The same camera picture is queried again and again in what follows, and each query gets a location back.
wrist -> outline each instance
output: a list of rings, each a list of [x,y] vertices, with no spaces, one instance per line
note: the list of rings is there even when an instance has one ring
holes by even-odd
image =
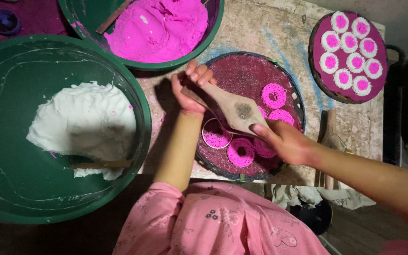
[[[190,117],[190,118],[196,118],[196,119],[204,119],[204,113],[198,113],[198,112],[191,112],[191,111],[187,111],[185,109],[181,109],[180,110],[180,114]]]
[[[323,145],[312,141],[306,150],[307,157],[305,165],[318,169],[322,164],[322,149],[325,149]]]

wooden spatula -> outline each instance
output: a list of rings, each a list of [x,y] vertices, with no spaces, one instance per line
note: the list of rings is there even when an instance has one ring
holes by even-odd
[[[258,137],[249,127],[257,123],[268,127],[253,99],[229,93],[210,83],[184,86],[181,92],[209,109],[230,133]]]
[[[108,19],[105,20],[105,22],[103,22],[96,30],[95,32],[99,33],[99,34],[103,34],[103,32],[105,32],[105,30],[108,29],[108,27],[114,22],[114,20],[117,19],[117,17],[119,17],[119,15],[121,15],[121,13],[127,9],[127,7],[133,2],[134,0],[126,0],[125,2],[123,2],[121,4],[121,6],[115,10],[109,17]]]
[[[106,162],[94,162],[94,163],[79,163],[70,165],[70,169],[100,169],[100,168],[126,168],[132,166],[133,160],[119,160],[119,161],[106,161]]]

wooden paddle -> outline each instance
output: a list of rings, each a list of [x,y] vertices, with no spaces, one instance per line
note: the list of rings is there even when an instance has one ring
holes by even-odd
[[[268,127],[253,99],[229,93],[210,83],[184,86],[181,92],[209,109],[230,133],[258,137],[250,126],[259,123]]]

purple cloth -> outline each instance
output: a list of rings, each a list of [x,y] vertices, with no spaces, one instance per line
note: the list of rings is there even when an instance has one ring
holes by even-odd
[[[20,0],[16,3],[0,1],[0,9],[15,13],[21,21],[21,32],[16,36],[28,34],[63,34],[67,35],[65,24],[61,20],[61,10],[56,0]],[[0,41],[12,38],[0,34]]]

wooden plank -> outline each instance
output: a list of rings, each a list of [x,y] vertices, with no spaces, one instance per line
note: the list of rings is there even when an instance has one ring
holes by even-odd
[[[339,238],[335,237],[334,235],[326,232],[322,235],[331,245],[333,245],[341,254],[343,255],[363,255],[364,253],[360,252],[359,250],[355,249],[353,246],[341,241]]]
[[[383,243],[387,240],[335,214],[333,215],[332,228],[329,233],[365,254],[379,252]]]
[[[387,213],[383,206],[367,206],[357,210],[349,210],[334,206],[334,213],[359,225],[387,240],[408,240],[408,224],[399,216]]]

